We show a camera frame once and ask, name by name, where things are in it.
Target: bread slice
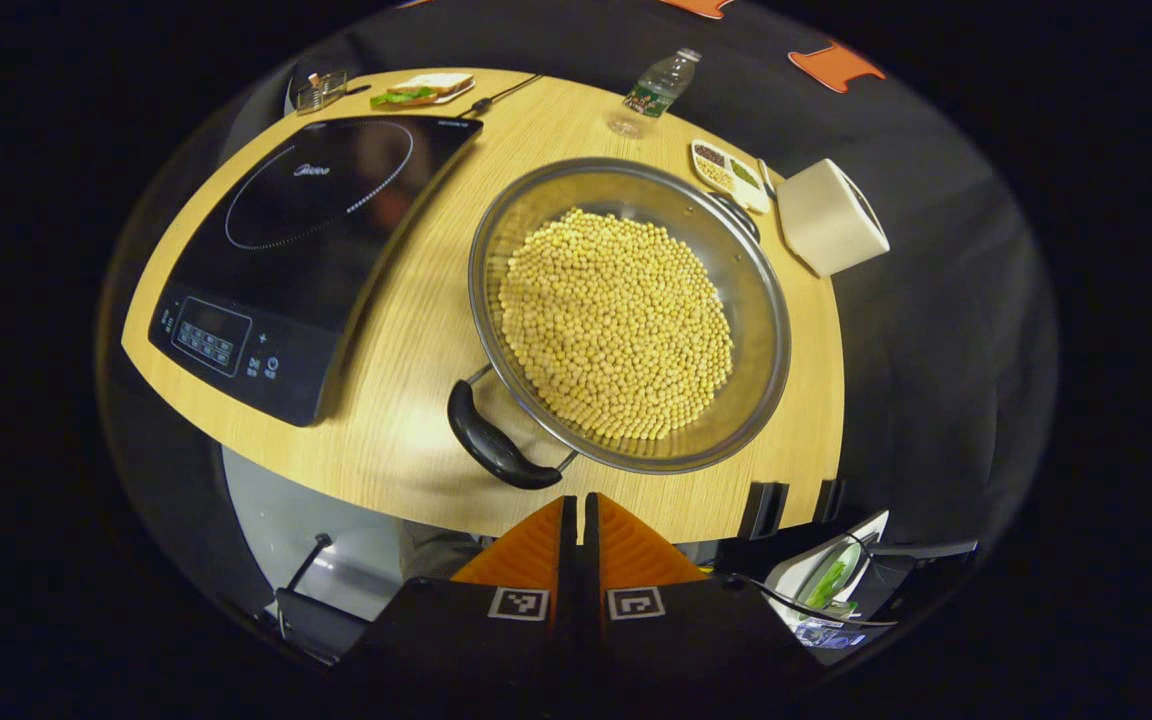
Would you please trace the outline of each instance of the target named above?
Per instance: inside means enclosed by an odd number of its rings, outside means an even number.
[[[412,90],[419,90],[419,88],[430,88],[434,91],[433,99],[426,100],[422,97],[422,100],[432,103],[445,94],[453,94],[462,88],[470,85],[473,82],[473,76],[470,73],[430,73],[424,74],[424,76],[416,76],[410,79],[406,79],[397,85],[392,85],[388,88],[389,92],[411,92]]]

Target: green vegetable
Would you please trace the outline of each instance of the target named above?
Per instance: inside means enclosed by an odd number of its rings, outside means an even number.
[[[380,105],[402,105],[403,103],[416,100],[417,97],[430,97],[431,94],[434,94],[433,88],[419,88],[419,90],[410,92],[387,92],[387,94],[372,97],[371,106],[372,108],[379,108]]]
[[[846,570],[847,562],[844,560],[838,560],[834,564],[829,566],[827,573],[820,578],[820,583],[812,591],[812,596],[808,598],[808,607],[810,609],[819,611],[824,606],[829,605],[833,596],[836,596],[838,591],[842,589],[840,581]]]
[[[733,169],[733,172],[736,173],[736,177],[742,179],[742,181],[748,182],[749,184],[753,185],[755,188],[758,187],[758,181],[756,181],[755,176],[751,176],[751,174],[749,174],[749,170],[745,169],[745,165],[741,165],[740,162],[736,162],[735,160],[733,160],[732,161],[732,169]]]

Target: small glass dish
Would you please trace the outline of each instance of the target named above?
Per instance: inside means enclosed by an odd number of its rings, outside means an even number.
[[[317,83],[317,85],[314,85],[314,83],[310,83],[310,85],[302,85],[301,88],[297,88],[297,115],[316,113],[344,96],[344,88],[349,79],[348,73],[344,70],[325,73],[321,74],[321,76],[317,76],[317,78],[319,78],[319,83]]]

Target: black induction cooktop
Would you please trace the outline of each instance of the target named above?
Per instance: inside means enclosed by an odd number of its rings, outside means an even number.
[[[385,258],[482,129],[417,115],[301,128],[198,225],[150,342],[257,410],[302,427],[319,420]]]

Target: sandwich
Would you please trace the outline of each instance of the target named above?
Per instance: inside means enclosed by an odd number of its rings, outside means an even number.
[[[470,73],[431,73],[386,88],[385,94],[372,97],[372,108],[380,105],[430,105],[472,85]]]

